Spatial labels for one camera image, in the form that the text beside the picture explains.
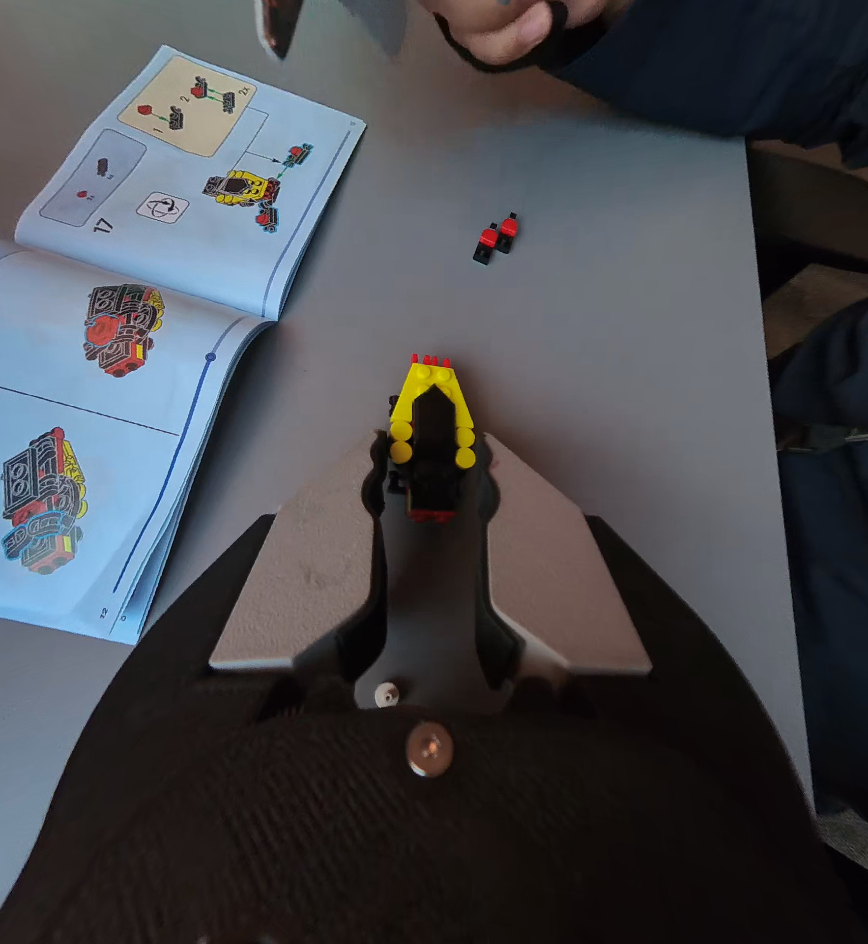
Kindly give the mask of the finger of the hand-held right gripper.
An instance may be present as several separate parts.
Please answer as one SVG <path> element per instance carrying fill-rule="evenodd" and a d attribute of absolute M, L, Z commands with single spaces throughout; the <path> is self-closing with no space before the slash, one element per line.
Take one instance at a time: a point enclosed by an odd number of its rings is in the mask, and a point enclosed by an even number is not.
<path fill-rule="evenodd" d="M 406 1 L 341 1 L 389 58 L 397 56 L 407 27 Z"/>
<path fill-rule="evenodd" d="M 254 1 L 255 23 L 264 50 L 280 61 L 289 53 L 304 1 Z"/>

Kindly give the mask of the person's right forearm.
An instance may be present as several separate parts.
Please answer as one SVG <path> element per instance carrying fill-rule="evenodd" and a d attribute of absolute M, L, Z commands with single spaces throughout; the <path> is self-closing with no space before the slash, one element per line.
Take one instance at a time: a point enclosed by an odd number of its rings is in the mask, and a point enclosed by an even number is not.
<path fill-rule="evenodd" d="M 868 167 L 868 1 L 636 1 L 546 71 L 643 119 Z"/>

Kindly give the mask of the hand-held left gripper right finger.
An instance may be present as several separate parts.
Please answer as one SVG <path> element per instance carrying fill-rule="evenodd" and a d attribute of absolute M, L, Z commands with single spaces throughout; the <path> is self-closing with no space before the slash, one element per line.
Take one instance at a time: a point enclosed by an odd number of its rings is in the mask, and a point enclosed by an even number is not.
<path fill-rule="evenodd" d="M 580 507 L 491 434 L 477 455 L 475 649 L 488 686 L 647 675 L 651 660 Z"/>

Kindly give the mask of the person's navy jacket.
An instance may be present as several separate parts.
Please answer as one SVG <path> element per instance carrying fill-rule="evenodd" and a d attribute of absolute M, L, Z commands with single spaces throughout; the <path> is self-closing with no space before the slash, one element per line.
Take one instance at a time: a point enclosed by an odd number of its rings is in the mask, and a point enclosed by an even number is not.
<path fill-rule="evenodd" d="M 868 821 L 868 298 L 769 367 L 815 788 Z"/>

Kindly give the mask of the black yellow red lego model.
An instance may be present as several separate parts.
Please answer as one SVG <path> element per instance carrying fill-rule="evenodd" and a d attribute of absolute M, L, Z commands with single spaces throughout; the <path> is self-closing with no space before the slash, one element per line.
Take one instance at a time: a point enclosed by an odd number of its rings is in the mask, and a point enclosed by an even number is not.
<path fill-rule="evenodd" d="M 416 524 L 452 520 L 463 479 L 476 464 L 475 426 L 452 362 L 413 353 L 390 397 L 388 490 Z"/>

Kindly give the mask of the lego instruction booklet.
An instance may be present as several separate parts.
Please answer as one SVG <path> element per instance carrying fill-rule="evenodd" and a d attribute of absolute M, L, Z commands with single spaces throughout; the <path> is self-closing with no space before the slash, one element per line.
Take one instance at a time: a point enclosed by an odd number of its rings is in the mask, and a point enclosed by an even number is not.
<path fill-rule="evenodd" d="M 139 640 L 365 128 L 162 46 L 0 241 L 0 619 Z"/>

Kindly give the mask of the person's right hand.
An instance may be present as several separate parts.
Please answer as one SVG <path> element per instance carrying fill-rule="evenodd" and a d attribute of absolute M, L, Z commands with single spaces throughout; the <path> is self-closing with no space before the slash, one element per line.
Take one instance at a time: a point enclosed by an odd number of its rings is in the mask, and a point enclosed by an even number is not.
<path fill-rule="evenodd" d="M 630 1 L 423 1 L 447 43 L 475 69 L 555 70 L 602 39 Z"/>

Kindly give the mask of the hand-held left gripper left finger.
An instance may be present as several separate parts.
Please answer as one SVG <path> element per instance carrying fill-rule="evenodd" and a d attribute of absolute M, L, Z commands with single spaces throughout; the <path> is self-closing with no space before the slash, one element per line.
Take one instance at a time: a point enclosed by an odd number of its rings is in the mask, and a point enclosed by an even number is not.
<path fill-rule="evenodd" d="M 388 439 L 370 431 L 275 514 L 208 665 L 357 681 L 381 654 Z"/>

